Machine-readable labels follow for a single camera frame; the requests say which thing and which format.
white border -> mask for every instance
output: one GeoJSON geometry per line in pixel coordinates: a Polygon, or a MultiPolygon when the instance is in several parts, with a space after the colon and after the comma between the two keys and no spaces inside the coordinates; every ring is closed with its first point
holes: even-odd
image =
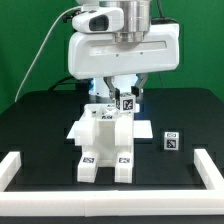
{"type": "Polygon", "coordinates": [[[0,216],[223,215],[223,178],[204,149],[194,157],[214,190],[1,192],[0,216]]]}

black cable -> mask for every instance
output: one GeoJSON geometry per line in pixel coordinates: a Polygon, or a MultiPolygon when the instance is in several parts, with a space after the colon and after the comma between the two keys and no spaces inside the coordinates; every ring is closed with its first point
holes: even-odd
{"type": "Polygon", "coordinates": [[[48,89],[48,91],[53,91],[58,85],[63,84],[65,81],[67,81],[67,80],[71,80],[71,79],[74,79],[74,80],[75,80],[75,78],[72,77],[72,76],[68,76],[68,77],[65,77],[65,78],[59,80],[59,81],[56,82],[53,86],[51,86],[51,87],[48,89]]]}
{"type": "Polygon", "coordinates": [[[161,77],[160,72],[158,72],[158,75],[159,75],[160,84],[161,84],[162,88],[164,88],[163,81],[162,81],[162,77],[161,77]]]}
{"type": "Polygon", "coordinates": [[[58,84],[55,84],[54,86],[52,86],[51,89],[49,88],[48,91],[53,91],[56,87],[58,87],[58,86],[65,86],[65,85],[75,85],[75,82],[58,83],[58,84]]]}
{"type": "Polygon", "coordinates": [[[157,0],[157,7],[158,7],[158,10],[159,10],[159,15],[160,15],[160,18],[163,18],[163,9],[162,9],[162,5],[161,5],[161,1],[160,0],[157,0]]]}

green backdrop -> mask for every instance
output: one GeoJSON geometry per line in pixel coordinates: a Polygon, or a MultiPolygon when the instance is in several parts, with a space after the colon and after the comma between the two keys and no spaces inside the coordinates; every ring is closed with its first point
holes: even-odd
{"type": "MultiPolygon", "coordinates": [[[[181,61],[172,72],[149,76],[146,88],[202,87],[224,100],[224,1],[161,0],[165,16],[181,23],[181,61]]],[[[0,0],[0,113],[16,91],[48,29],[75,0],[0,0]]],[[[154,0],[153,16],[158,16],[154,0]]],[[[68,76],[71,24],[54,30],[22,94],[46,90],[68,76]]]]}

black table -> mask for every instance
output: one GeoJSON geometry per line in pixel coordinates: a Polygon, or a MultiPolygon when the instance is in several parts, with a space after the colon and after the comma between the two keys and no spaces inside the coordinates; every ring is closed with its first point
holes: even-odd
{"type": "MultiPolygon", "coordinates": [[[[114,183],[113,168],[99,168],[94,184],[76,181],[81,147],[66,140],[89,102],[76,91],[26,94],[0,115],[0,160],[22,153],[22,167],[6,191],[204,189],[193,164],[205,148],[224,175],[224,104],[206,89],[145,90],[137,120],[151,120],[152,141],[135,140],[132,184],[114,183]],[[179,151],[163,150],[165,131],[180,133],[179,151]]],[[[0,218],[0,223],[223,223],[224,216],[0,218]]]]}

white cube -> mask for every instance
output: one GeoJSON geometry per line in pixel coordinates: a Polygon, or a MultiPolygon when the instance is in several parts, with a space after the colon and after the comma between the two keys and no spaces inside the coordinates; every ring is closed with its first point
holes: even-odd
{"type": "Polygon", "coordinates": [[[115,182],[132,183],[133,155],[123,152],[117,154],[115,182]]]}
{"type": "Polygon", "coordinates": [[[165,132],[164,149],[165,150],[179,149],[179,132],[165,132]]]}
{"type": "Polygon", "coordinates": [[[121,113],[135,112],[136,96],[132,93],[121,93],[116,100],[116,107],[121,113]]]}
{"type": "Polygon", "coordinates": [[[84,152],[78,165],[78,181],[94,183],[98,169],[99,154],[84,152]]]}

